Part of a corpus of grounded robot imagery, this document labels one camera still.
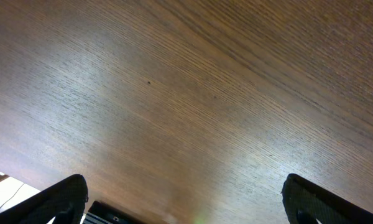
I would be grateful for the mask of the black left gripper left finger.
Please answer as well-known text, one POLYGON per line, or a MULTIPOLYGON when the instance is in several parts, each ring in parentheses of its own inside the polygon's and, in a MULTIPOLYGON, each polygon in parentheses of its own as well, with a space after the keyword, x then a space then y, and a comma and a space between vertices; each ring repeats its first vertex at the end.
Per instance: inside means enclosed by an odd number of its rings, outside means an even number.
POLYGON ((79 224, 88 201, 85 178, 74 174, 0 213, 0 224, 79 224))

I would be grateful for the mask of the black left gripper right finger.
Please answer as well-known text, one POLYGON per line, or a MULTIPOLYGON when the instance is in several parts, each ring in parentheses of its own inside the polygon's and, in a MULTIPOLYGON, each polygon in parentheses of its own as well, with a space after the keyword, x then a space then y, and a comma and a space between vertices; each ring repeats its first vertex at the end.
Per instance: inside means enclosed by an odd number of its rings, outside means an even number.
POLYGON ((304 179, 289 174, 282 188, 282 202, 291 224, 373 223, 373 213, 304 179))

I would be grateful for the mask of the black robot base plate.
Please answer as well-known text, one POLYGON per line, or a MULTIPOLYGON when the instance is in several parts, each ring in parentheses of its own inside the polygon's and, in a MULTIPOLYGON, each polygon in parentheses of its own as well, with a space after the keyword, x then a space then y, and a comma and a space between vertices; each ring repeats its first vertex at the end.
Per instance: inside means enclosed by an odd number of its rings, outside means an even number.
POLYGON ((85 215, 83 224, 145 224, 145 222, 105 203, 94 201, 85 215))

